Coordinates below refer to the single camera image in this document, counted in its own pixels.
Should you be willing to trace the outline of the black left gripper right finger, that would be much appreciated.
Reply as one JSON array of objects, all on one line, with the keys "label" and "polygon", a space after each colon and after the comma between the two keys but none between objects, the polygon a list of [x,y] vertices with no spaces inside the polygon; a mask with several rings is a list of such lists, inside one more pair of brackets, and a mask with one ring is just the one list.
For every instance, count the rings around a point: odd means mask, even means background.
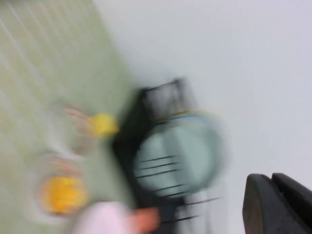
[{"label": "black left gripper right finger", "polygon": [[271,179],[285,199],[297,222],[306,230],[307,234],[311,234],[312,191],[283,173],[273,173]]}]

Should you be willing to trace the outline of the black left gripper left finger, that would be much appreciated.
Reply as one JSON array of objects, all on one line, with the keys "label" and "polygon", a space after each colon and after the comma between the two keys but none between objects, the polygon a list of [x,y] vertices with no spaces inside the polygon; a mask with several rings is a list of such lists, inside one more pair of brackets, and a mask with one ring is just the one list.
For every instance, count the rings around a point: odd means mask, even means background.
[{"label": "black left gripper left finger", "polygon": [[247,176],[242,216],[247,234],[296,233],[296,220],[290,206],[265,175]]}]

